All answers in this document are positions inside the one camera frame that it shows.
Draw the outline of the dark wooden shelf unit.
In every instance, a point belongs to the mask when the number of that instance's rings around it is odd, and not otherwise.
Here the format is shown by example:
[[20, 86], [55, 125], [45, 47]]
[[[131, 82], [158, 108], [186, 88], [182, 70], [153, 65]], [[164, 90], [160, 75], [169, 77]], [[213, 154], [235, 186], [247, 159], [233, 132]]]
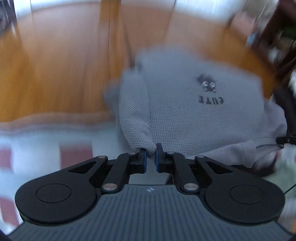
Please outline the dark wooden shelf unit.
[[269, 97], [295, 71], [295, 1], [278, 1], [266, 25], [256, 26], [246, 43], [271, 71], [262, 77], [263, 93]]

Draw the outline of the white and red patterned mat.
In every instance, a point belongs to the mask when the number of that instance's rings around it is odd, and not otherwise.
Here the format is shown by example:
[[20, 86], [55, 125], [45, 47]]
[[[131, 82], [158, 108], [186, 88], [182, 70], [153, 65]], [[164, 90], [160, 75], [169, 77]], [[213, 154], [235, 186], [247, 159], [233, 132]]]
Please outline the white and red patterned mat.
[[95, 125], [38, 124], [1, 131], [1, 231], [22, 223], [15, 194], [26, 182], [63, 168], [107, 156], [115, 159], [130, 150], [117, 121]]

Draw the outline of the grey waffle-knit shirt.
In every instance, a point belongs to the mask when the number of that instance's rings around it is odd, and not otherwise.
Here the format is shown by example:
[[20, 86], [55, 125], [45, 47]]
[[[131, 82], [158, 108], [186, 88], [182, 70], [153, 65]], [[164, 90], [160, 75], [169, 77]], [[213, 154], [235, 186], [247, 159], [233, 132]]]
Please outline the grey waffle-knit shirt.
[[257, 76], [174, 46], [139, 51], [104, 99], [129, 146], [150, 154], [161, 144], [250, 168], [267, 163], [287, 133], [283, 109], [264, 98]]

